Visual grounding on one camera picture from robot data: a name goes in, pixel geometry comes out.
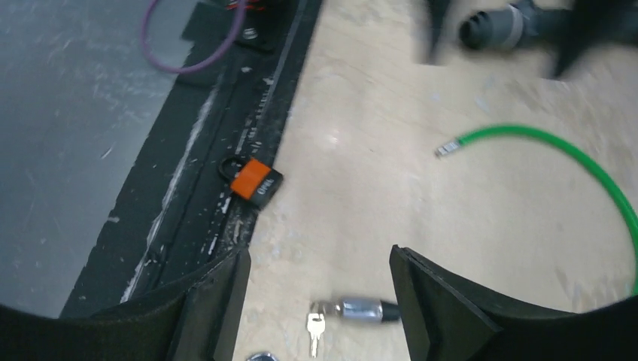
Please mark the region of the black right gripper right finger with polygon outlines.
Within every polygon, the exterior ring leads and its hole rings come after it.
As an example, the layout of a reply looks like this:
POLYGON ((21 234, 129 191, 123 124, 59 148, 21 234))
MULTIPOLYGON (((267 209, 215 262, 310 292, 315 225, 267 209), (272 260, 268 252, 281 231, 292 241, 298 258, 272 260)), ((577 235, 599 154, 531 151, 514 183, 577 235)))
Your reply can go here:
POLYGON ((503 295, 394 245, 390 270, 413 360, 635 360, 637 298, 586 313, 503 295))

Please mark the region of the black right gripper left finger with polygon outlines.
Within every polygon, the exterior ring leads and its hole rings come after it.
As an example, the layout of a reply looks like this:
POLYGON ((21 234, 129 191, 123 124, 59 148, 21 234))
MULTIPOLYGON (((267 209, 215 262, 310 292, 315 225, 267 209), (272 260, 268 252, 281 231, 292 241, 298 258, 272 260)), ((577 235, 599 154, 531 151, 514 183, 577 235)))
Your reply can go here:
POLYGON ((231 360, 248 285, 246 247, 89 317, 1 308, 3 360, 231 360))

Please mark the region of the orange black padlock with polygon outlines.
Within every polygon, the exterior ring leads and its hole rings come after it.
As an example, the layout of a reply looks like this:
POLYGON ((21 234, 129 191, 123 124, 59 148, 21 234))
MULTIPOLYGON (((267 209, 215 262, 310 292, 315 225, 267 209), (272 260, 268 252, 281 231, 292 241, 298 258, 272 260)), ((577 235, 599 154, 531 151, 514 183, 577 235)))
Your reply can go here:
POLYGON ((249 156, 227 156, 217 169, 234 195, 259 210, 269 204, 284 181, 282 173, 249 156))

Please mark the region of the green cable lock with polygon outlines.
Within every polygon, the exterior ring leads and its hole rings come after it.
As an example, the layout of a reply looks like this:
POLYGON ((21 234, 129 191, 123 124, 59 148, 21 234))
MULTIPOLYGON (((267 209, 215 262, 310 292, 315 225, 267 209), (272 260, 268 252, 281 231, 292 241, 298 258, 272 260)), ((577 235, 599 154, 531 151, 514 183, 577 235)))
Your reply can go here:
POLYGON ((626 195, 622 192, 617 183, 609 176, 609 174, 589 155, 584 153, 575 145, 557 137, 556 135, 530 126, 497 124, 474 129, 471 132, 456 137, 440 147, 437 147, 434 150, 434 154, 436 157, 440 158, 458 151, 470 144, 476 143, 477 141, 481 141, 486 138, 497 138, 503 136, 532 139, 559 150, 566 156, 573 159, 574 162, 577 162, 590 174, 590 176, 592 176, 592 178, 598 181, 615 204, 618 213, 621 215, 624 220, 624 224, 627 227, 628 234, 633 245, 633 251, 637 252, 637 214, 626 195))

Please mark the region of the silver open-end wrench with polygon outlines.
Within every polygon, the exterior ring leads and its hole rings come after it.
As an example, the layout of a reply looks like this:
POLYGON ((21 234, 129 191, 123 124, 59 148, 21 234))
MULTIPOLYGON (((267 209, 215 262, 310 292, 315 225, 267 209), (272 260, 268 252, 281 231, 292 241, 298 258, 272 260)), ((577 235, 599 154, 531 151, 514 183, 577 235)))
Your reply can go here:
POLYGON ((270 352, 259 352, 250 355, 246 361, 278 361, 278 358, 270 352))

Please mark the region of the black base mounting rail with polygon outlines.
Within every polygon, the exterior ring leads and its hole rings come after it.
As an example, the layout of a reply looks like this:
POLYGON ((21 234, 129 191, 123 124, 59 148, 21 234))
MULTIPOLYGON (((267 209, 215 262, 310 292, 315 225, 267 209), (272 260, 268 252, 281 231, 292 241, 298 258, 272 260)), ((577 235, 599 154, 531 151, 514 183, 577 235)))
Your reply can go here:
POLYGON ((274 162, 320 13, 319 1, 288 1, 257 29, 270 50, 242 43, 177 77, 62 317, 139 297, 249 242, 256 214, 217 167, 233 154, 274 162))

